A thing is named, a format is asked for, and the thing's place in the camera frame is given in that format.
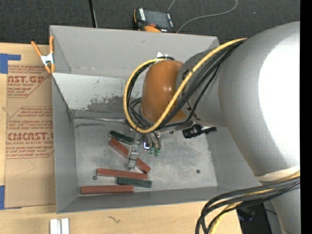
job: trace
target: black cable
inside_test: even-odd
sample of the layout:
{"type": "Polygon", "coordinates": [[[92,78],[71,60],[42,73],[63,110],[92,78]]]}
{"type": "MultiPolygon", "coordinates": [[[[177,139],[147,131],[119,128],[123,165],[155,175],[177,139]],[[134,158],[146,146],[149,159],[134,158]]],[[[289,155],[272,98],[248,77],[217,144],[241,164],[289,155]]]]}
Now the black cable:
{"type": "Polygon", "coordinates": [[[96,20],[96,15],[95,15],[94,9],[93,9],[93,3],[92,3],[92,0],[88,0],[88,1],[89,1],[90,12],[91,12],[92,25],[94,28],[97,28],[98,23],[96,20]]]}
{"type": "MultiPolygon", "coordinates": [[[[209,210],[207,210],[204,214],[204,208],[202,210],[202,214],[200,216],[200,218],[198,219],[197,221],[197,224],[196,224],[196,228],[195,228],[195,233],[199,233],[199,228],[200,226],[203,227],[203,231],[204,233],[207,233],[207,228],[206,228],[206,224],[205,224],[205,220],[204,218],[206,217],[206,215],[210,212],[212,212],[213,210],[219,208],[219,207],[222,207],[222,206],[225,206],[225,205],[229,205],[229,204],[232,204],[232,203],[237,203],[237,202],[240,202],[242,201],[242,203],[240,203],[239,205],[237,205],[235,208],[232,208],[228,211],[231,211],[231,210],[234,210],[234,209],[238,209],[238,208],[245,208],[245,207],[250,207],[250,206],[253,206],[253,205],[258,205],[258,204],[261,204],[265,201],[268,201],[268,200],[271,200],[277,196],[280,196],[281,194],[283,193],[286,193],[288,191],[291,191],[291,190],[294,190],[294,189],[297,189],[298,187],[300,187],[300,178],[295,178],[295,179],[291,179],[290,181],[283,181],[283,182],[279,182],[279,183],[276,183],[276,184],[271,184],[271,185],[268,185],[268,186],[265,186],[265,188],[268,188],[270,186],[274,186],[276,185],[276,187],[281,187],[281,186],[284,186],[284,188],[282,189],[275,189],[274,191],[271,191],[269,192],[269,194],[266,196],[266,197],[263,197],[263,194],[256,194],[256,195],[249,195],[249,196],[238,196],[237,198],[234,198],[234,199],[231,199],[231,200],[225,200],[225,201],[222,201],[221,203],[218,203],[218,204],[215,204],[212,208],[210,208],[209,210]]],[[[237,190],[236,192],[242,192],[242,191],[248,191],[250,193],[252,192],[257,192],[256,190],[258,189],[259,187],[253,187],[253,188],[248,188],[248,189],[243,189],[243,190],[237,190]]],[[[226,194],[223,194],[223,195],[226,195],[226,197],[228,197],[227,195],[230,195],[234,192],[230,192],[230,193],[226,193],[226,194]]]]}
{"type": "Polygon", "coordinates": [[[195,81],[192,82],[189,89],[183,94],[182,98],[179,100],[179,102],[177,103],[175,108],[167,115],[167,117],[164,119],[164,121],[160,124],[158,129],[164,129],[164,128],[168,128],[168,127],[173,127],[177,124],[179,125],[179,124],[185,123],[186,121],[188,121],[192,117],[200,99],[202,98],[205,91],[207,90],[207,88],[209,87],[209,85],[211,84],[213,79],[215,78],[216,73],[217,73],[221,63],[227,57],[229,57],[231,55],[231,53],[234,51],[234,49],[236,49],[242,43],[243,43],[243,41],[238,42],[232,46],[229,46],[227,50],[220,51],[217,55],[215,55],[215,57],[213,59],[211,59],[211,62],[206,64],[206,66],[201,70],[201,73],[196,76],[195,81]],[[198,89],[198,87],[203,83],[203,81],[213,72],[214,69],[216,69],[215,73],[213,74],[212,78],[208,81],[208,83],[204,87],[200,96],[197,98],[195,105],[194,105],[191,113],[189,114],[188,118],[183,122],[165,126],[181,110],[181,108],[184,106],[184,104],[189,100],[189,98],[193,95],[193,93],[198,89]]]}
{"type": "Polygon", "coordinates": [[[246,197],[243,196],[243,194],[250,194],[250,193],[254,193],[254,192],[260,192],[263,190],[267,190],[267,189],[275,189],[275,191],[271,191],[271,193],[276,192],[276,190],[285,188],[289,185],[292,185],[293,183],[297,182],[299,178],[292,178],[289,179],[287,181],[281,181],[281,182],[277,182],[277,183],[273,183],[270,185],[264,185],[264,186],[258,186],[258,187],[252,187],[252,188],[247,188],[247,189],[242,189],[242,190],[236,190],[236,191],[232,191],[232,192],[228,192],[222,195],[219,195],[217,197],[212,198],[211,200],[209,200],[206,205],[203,207],[202,212],[201,212],[201,216],[206,216],[208,213],[212,212],[213,210],[225,206],[227,204],[230,203],[236,203],[239,201],[243,201],[246,199],[252,199],[252,197],[246,197]],[[213,205],[215,202],[218,202],[220,200],[229,198],[229,197],[233,197],[236,196],[235,198],[232,198],[231,200],[224,200],[218,204],[215,204],[214,206],[211,207],[211,205],[213,205]]]}
{"type": "MultiPolygon", "coordinates": [[[[228,57],[230,56],[230,54],[234,51],[234,49],[236,49],[240,44],[242,44],[244,41],[240,41],[237,42],[231,46],[228,46],[227,48],[225,48],[222,51],[219,51],[218,53],[216,53],[213,57],[209,58],[206,63],[204,64],[204,66],[201,68],[200,72],[196,75],[195,79],[193,80],[193,82],[189,85],[188,90],[183,94],[182,98],[178,101],[178,103],[176,104],[176,106],[174,107],[174,109],[166,116],[166,118],[163,120],[163,122],[159,125],[159,127],[157,128],[157,130],[161,130],[161,129],[165,129],[165,128],[169,128],[169,127],[173,127],[176,125],[180,125],[185,123],[186,121],[190,120],[190,118],[194,115],[195,109],[200,101],[200,99],[202,98],[202,96],[204,95],[205,91],[208,89],[209,85],[211,84],[211,82],[213,81],[213,79],[216,76],[216,73],[220,67],[220,64],[228,57]],[[200,96],[197,98],[196,102],[195,102],[195,106],[193,107],[191,113],[189,114],[188,118],[186,120],[184,120],[183,122],[179,122],[179,123],[174,123],[171,125],[167,125],[166,124],[181,110],[181,108],[184,106],[185,103],[187,103],[187,101],[189,100],[189,98],[193,95],[193,93],[198,89],[198,87],[207,79],[208,76],[210,76],[212,74],[212,77],[210,78],[210,80],[208,81],[208,83],[206,84],[206,86],[204,87],[203,91],[200,93],[200,96]]],[[[127,93],[127,107],[129,108],[129,101],[131,98],[131,92],[132,89],[134,87],[134,84],[138,78],[138,76],[144,71],[146,70],[150,65],[152,64],[147,64],[146,66],[143,66],[133,77],[129,88],[128,88],[128,93],[127,93]]]]}
{"type": "MultiPolygon", "coordinates": [[[[260,199],[259,201],[261,201],[261,203],[264,203],[268,200],[272,200],[278,196],[281,196],[282,194],[284,193],[287,193],[289,191],[292,191],[292,190],[295,190],[295,189],[298,189],[300,187],[300,181],[294,183],[293,185],[283,189],[283,190],[280,190],[279,192],[275,193],[274,195],[272,196],[268,196],[264,199],[260,199]]],[[[219,215],[217,215],[212,221],[211,223],[209,224],[208,228],[204,231],[205,234],[208,234],[209,231],[211,230],[213,224],[216,222],[216,220],[223,214],[225,214],[226,212],[230,212],[232,210],[237,210],[239,208],[245,208],[245,207],[250,207],[250,206],[253,206],[253,205],[257,205],[257,201],[251,201],[251,202],[242,202],[241,204],[231,208],[231,209],[228,209],[228,210],[225,210],[225,211],[222,211],[219,215]]]]}

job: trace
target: wooden stick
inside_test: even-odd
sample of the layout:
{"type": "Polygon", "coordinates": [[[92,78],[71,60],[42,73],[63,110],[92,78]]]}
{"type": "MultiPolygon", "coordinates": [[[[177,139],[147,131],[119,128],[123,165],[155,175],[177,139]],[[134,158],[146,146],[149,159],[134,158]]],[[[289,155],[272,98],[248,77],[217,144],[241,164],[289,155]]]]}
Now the wooden stick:
{"type": "Polygon", "coordinates": [[[106,169],[106,168],[98,168],[97,175],[108,176],[108,177],[127,177],[127,178],[147,179],[147,174],[112,170],[112,169],[106,169]]]}
{"type": "Polygon", "coordinates": [[[81,186],[81,194],[132,193],[133,185],[81,186]]]}

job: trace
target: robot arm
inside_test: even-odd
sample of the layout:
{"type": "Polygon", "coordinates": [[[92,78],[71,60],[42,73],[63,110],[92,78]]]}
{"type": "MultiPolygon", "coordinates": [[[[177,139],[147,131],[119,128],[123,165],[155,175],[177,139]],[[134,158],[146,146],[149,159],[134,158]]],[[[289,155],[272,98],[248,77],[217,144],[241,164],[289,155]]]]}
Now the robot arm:
{"type": "MultiPolygon", "coordinates": [[[[254,176],[262,185],[267,185],[300,171],[300,23],[266,30],[239,44],[233,51],[221,53],[219,61],[218,55],[212,57],[217,65],[210,73],[202,72],[205,62],[196,73],[193,72],[194,79],[203,77],[203,82],[192,86],[190,79],[191,83],[187,83],[181,94],[185,96],[191,89],[193,91],[179,113],[189,116],[186,120],[200,125],[228,127],[254,176]]],[[[170,83],[175,79],[176,89],[179,90],[186,74],[210,52],[213,50],[200,53],[183,65],[177,64],[178,67],[173,68],[175,77],[171,77],[170,83]]],[[[159,85],[152,78],[152,72],[147,73],[147,77],[159,85]]],[[[163,93],[168,90],[172,93],[172,85],[161,87],[166,88],[163,93]]],[[[153,90],[143,92],[146,98],[142,98],[142,116],[145,113],[145,120],[151,124],[155,120],[148,119],[148,114],[155,107],[149,107],[148,97],[153,96],[152,101],[157,101],[156,94],[153,90]]],[[[166,97],[160,107],[164,110],[172,98],[166,97]]],[[[176,98],[177,102],[173,99],[169,115],[182,98],[176,98]]],[[[272,203],[282,232],[301,233],[300,189],[283,194],[273,199],[272,203]]]]}

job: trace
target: green block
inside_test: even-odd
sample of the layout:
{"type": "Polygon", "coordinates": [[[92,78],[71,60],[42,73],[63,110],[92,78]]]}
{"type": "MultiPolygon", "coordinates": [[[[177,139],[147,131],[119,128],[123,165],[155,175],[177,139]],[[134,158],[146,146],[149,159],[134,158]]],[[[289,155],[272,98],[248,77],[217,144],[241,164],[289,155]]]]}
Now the green block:
{"type": "Polygon", "coordinates": [[[152,181],[147,179],[117,177],[118,185],[133,185],[137,187],[151,188],[152,181]]]}

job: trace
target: cardboard sheet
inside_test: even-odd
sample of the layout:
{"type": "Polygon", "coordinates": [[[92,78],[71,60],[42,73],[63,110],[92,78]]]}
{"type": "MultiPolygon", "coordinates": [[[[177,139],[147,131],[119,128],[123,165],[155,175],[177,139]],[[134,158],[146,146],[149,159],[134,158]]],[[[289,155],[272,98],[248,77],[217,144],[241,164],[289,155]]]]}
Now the cardboard sheet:
{"type": "MultiPolygon", "coordinates": [[[[48,46],[39,48],[48,54],[48,46]]],[[[54,204],[51,75],[31,44],[0,43],[0,53],[21,56],[8,61],[7,105],[2,108],[7,114],[4,206],[54,204]]]]}

